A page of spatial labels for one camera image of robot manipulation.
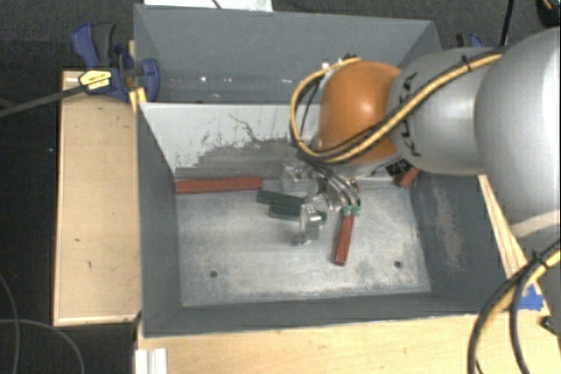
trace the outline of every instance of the red stick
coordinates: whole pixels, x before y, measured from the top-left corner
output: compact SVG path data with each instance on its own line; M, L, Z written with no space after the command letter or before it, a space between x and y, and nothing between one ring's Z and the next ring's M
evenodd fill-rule
M241 190L259 190L263 180L259 176L245 178L211 178L206 180L178 180L175 182L177 194L214 194Z
M351 246L352 225L354 224L354 214L350 214L343 219L339 242L337 243L337 253L335 255L335 265L344 266L349 256L349 246Z

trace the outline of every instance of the yellow tag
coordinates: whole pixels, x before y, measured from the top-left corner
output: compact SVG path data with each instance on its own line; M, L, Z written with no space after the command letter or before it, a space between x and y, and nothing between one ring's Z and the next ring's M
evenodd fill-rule
M100 88L109 85L111 72L108 70L89 70L85 74L80 75L80 84L82 86L90 86L91 89Z
M109 86L109 80L101 80L101 81L96 81L94 83L90 83L88 85L88 88L90 90L95 90L98 88L104 88L105 86Z

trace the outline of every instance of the wooden board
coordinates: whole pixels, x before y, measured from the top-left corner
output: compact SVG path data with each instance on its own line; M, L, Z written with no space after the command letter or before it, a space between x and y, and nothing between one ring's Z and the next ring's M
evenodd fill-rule
M561 372L556 338L522 312L522 345L533 374ZM138 347L167 349L169 374L321 374L466 372L472 316L355 326L145 340ZM502 315L479 346L485 373L518 372Z
M79 73L63 74L63 88ZM131 106L80 94L62 103L54 267L55 326L132 321L140 258Z

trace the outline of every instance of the yellow cable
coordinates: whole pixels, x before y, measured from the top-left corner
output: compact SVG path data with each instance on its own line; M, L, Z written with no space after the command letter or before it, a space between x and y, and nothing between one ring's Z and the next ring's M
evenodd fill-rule
M339 148L333 148L331 150L325 150L325 151L322 151L322 152L313 151L309 146L307 146L302 141L302 136L300 135L300 132L298 131L298 127L297 127L297 124L296 124L296 106L297 106L297 103L298 103L298 98L299 98L300 93L312 81L316 80L317 78L320 78L320 77L324 76L326 72L328 72L329 70L332 70L333 67L337 67L337 65L333 65L330 68L325 69L323 71L315 72L312 75L309 75L308 77L306 77L300 83L300 85L296 88L295 92L293 93L292 99L291 99L291 102L290 102L290 129L293 133L295 143L300 150L302 150L304 153L306 153L307 155L311 156L314 159L321 159L323 162L328 163L328 164L345 162L346 160L356 156L357 154L363 152L364 150L367 150L368 147L374 145L376 142L378 142L383 137L385 137L414 108L416 108L422 101L424 101L430 94L435 92L437 89L441 88L443 85L449 83L450 81L453 81L453 80L459 78L460 76L462 76L464 74L467 74L468 72L471 72L472 70L475 70L477 68L486 66L488 64L491 64L492 62L495 62L496 60L498 60L501 57L502 57L502 53L491 54L491 55L486 56L484 58L481 58L479 60L475 60L473 62L466 63L465 65L463 65L461 67L458 67L456 69L452 69L450 72L443 74L442 76L440 76L436 80L434 80L432 83L430 83L430 84L424 86L422 89L420 89L413 97L411 97L409 100L407 100L407 102L403 103L401 108L394 115L389 117L389 120L387 121L387 123L385 123L379 130L377 130L374 134L372 134L372 136L370 136L368 139L364 140L360 144L356 144L356 143L353 143L353 142L349 143L349 146L351 148L349 148L346 152L344 152L344 153L342 153L338 156L332 157L332 158L329 158L329 156L339 152L340 151ZM346 61L343 61L343 62L346 62L347 64L349 64L350 62L356 62L356 60L357 59L346 60Z
M313 81L323 78L328 72L331 72L332 70L335 70L335 69L340 69L341 67L348 66L349 64L352 64L353 62L359 62L359 61L360 61L360 58L350 58L348 60L342 60L342 61L336 62L335 64L331 64L329 67L318 70L317 72L314 72L313 74L308 75L306 78L304 78L302 81L300 81L300 84L298 84L294 93L292 94L292 98L290 99L290 130L292 130L292 132L293 132L294 140L295 140L297 145L298 144L305 145L302 142L302 136L301 136L300 132L298 131L298 124L296 123L296 110L297 110L297 105L298 105L298 102L299 102L300 95L302 94L302 91L307 86L309 86L309 84L312 83Z

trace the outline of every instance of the gray bin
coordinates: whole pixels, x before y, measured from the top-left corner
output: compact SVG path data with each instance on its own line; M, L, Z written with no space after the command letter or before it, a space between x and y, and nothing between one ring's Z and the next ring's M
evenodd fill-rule
M135 43L162 77L138 114L145 335L475 313L504 281L475 178L422 173L408 190L383 174L362 180L346 267L330 261L335 216L296 248L291 224L266 216L255 193L174 192L177 176L274 184L293 158L294 82L345 53L402 66L439 49L432 23L137 6Z

